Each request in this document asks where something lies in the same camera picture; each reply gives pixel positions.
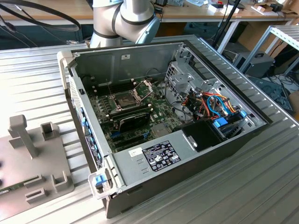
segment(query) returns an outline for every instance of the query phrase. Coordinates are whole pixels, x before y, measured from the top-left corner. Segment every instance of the electronic equipment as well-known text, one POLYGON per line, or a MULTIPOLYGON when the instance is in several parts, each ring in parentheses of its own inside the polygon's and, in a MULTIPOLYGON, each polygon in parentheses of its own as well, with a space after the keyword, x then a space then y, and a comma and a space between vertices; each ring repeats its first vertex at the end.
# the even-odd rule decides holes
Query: electronic equipment
POLYGON ((88 181, 107 218, 233 155, 272 122, 188 41, 64 51, 62 59, 66 97, 97 170, 88 181))
POLYGON ((248 78, 289 114, 295 113, 288 97, 289 94, 287 93, 283 83, 279 85, 260 78, 248 78))
POLYGON ((164 7, 167 4, 167 0, 156 0, 155 4, 164 7))
MULTIPOLYGON (((240 69, 250 52, 239 53, 233 60, 233 65, 240 69)), ((249 65, 244 71, 244 74, 261 78, 264 76, 266 71, 273 65, 274 59, 262 51, 258 51, 252 58, 249 65)))

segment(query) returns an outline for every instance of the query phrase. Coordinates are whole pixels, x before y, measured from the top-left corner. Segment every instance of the white sticker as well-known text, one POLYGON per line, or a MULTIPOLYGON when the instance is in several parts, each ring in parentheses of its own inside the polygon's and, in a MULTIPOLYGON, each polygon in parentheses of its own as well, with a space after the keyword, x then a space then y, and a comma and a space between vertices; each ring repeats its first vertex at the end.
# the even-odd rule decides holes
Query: white sticker
POLYGON ((122 55, 121 59, 122 60, 126 60, 126 59, 130 59, 131 55, 122 55))
POLYGON ((136 148, 136 149, 132 149, 132 150, 129 151, 129 154, 130 154, 131 157, 140 155, 140 154, 142 154, 142 148, 139 147, 139 148, 136 148))

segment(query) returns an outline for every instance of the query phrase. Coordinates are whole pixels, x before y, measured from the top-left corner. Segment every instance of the power supply label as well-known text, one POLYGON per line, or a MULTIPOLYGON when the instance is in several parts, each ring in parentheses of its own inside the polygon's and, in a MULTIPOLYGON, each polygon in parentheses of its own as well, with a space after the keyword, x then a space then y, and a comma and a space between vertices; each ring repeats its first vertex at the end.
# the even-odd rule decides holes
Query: power supply label
POLYGON ((169 141, 143 149, 142 152, 155 172, 181 161, 169 141))

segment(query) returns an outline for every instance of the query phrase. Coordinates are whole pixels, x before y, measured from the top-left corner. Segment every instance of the black cable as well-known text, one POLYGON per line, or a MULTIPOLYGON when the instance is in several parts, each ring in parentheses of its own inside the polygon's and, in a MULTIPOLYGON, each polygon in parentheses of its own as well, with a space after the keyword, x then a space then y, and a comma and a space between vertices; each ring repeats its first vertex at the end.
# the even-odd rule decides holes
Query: black cable
POLYGON ((0 25, 0 29, 2 29, 3 31, 7 32, 9 35, 13 36, 15 39, 17 39, 18 41, 22 42, 24 45, 26 45, 27 47, 30 48, 30 46, 28 44, 26 44, 24 41, 22 41, 21 39, 19 39, 18 37, 16 37, 12 33, 10 33, 9 31, 5 30, 1 25, 0 25))
POLYGON ((30 40, 25 34, 21 33, 20 31, 17 31, 17 29, 15 28, 15 26, 13 24, 6 22, 1 15, 0 15, 0 19, 2 20, 2 22, 4 23, 4 25, 10 32, 21 34, 23 37, 25 37, 25 39, 27 39, 29 42, 31 42, 34 46, 38 47, 37 44, 34 43, 32 40, 30 40))
POLYGON ((271 56, 273 53, 274 53, 274 51, 281 45, 283 43, 283 41, 280 41, 280 43, 279 43, 279 45, 277 45, 275 48, 274 48, 274 50, 272 51, 272 53, 269 55, 269 56, 271 56))
POLYGON ((51 28, 51 29, 56 29, 56 30, 62 30, 62 31, 78 31, 78 30, 81 29, 81 25, 80 25, 80 23, 78 23, 77 20, 75 20, 75 19, 71 18, 70 16, 68 16, 64 13, 61 13, 61 12, 55 10, 55 9, 52 9, 52 8, 49 8, 49 7, 40 5, 40 4, 36 4, 36 3, 33 3, 33 2, 29 2, 29 1, 23 1, 23 0, 0 0, 0 3, 35 8, 35 9, 38 9, 38 10, 41 10, 41 11, 59 16, 59 17, 65 19, 65 20, 70 21, 71 23, 73 23, 75 25, 75 27, 62 27, 62 26, 59 26, 59 25, 50 25, 50 24, 47 24, 47 23, 39 22, 39 21, 33 20, 31 18, 28 18, 26 16, 23 16, 19 13, 16 13, 15 11, 13 11, 13 10, 5 7, 4 5, 0 4, 0 9, 2 9, 3 11, 5 11, 5 12, 11 14, 11 15, 14 15, 14 16, 18 17, 21 20, 31 22, 31 23, 36 24, 38 26, 51 28))
POLYGON ((218 30, 217 30, 217 32, 216 32, 216 34, 215 34, 215 36, 214 36, 213 43, 214 43, 214 41, 215 41, 215 37, 217 36, 217 33, 219 32, 219 30, 220 30, 220 28, 221 28, 221 26, 222 26, 222 23, 223 23, 223 21, 224 21, 224 18, 225 18, 225 16, 226 16, 226 12, 227 12, 227 10, 228 10, 228 5, 229 5, 229 1, 228 1, 228 4, 226 5, 226 9, 225 9, 225 13, 224 13, 224 16, 223 16, 223 18, 222 18, 222 21, 221 21, 221 23, 220 23, 220 25, 219 25, 219 27, 218 27, 218 30))
MULTIPOLYGON (((28 16, 29 18, 33 19, 36 21, 35 18, 33 18, 31 15, 29 15, 24 9, 19 8, 26 16, 28 16)), ((52 35, 53 37, 57 38, 58 40, 60 40, 61 42, 63 42, 64 44, 66 43, 66 41, 60 39, 58 36, 56 36, 55 34, 51 33, 50 31, 48 31, 45 27, 40 26, 44 31, 46 31, 47 33, 49 33, 50 35, 52 35)))
POLYGON ((222 53, 222 55, 223 55, 227 60, 229 60, 231 63, 233 62, 233 59, 232 59, 230 56, 228 56, 227 54, 222 53))
POLYGON ((230 13, 229 13, 229 15, 228 15, 228 17, 227 17, 227 19, 226 19, 226 21, 225 21, 225 23, 224 23, 224 26, 223 26, 223 28, 221 29, 221 32, 218 33, 217 35, 215 35, 215 41, 214 41, 213 44, 212 44, 212 47, 213 47, 213 48, 216 47, 216 45, 217 45, 219 39, 221 38, 223 32, 225 31, 225 28, 226 28, 226 26, 228 25, 230 19, 232 18, 233 14, 234 14, 234 12, 235 12, 235 9, 237 8, 237 6, 238 6, 238 4, 240 3, 240 1, 241 1, 241 0, 236 0, 236 1, 235 1, 235 4, 234 4, 232 10, 230 11, 230 13))

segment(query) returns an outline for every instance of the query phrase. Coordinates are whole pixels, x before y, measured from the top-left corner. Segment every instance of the desk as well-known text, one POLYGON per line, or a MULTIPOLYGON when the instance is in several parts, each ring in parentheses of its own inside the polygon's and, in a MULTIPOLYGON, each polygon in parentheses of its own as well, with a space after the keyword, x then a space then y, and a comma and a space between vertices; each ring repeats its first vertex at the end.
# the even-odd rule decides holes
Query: desk
MULTIPOLYGON (((62 13, 65 13, 74 19, 78 20, 80 24, 93 24, 93 11, 85 0, 31 0, 32 2, 42 4, 44 6, 51 7, 62 13)), ((13 5, 9 7, 15 11, 18 11, 13 5)), ((232 23, 226 32, 226 35, 221 42, 218 52, 222 53, 226 44, 228 43, 233 32, 237 28, 241 21, 287 21, 286 25, 290 25, 292 21, 299 18, 299 15, 287 14, 284 16, 271 15, 264 16, 259 14, 250 8, 250 5, 245 6, 244 11, 234 15, 231 19, 232 23)), ((66 20, 62 20, 60 17, 50 15, 48 13, 31 9, 24 8, 31 16, 35 19, 45 23, 51 23, 55 25, 70 24, 66 20)), ((27 26, 32 25, 23 20, 3 12, 0 10, 0 14, 3 18, 14 25, 27 26)), ((189 2, 185 2, 183 7, 165 6, 162 22, 219 22, 223 18, 222 13, 212 13, 207 9, 207 6, 197 7, 189 2)))

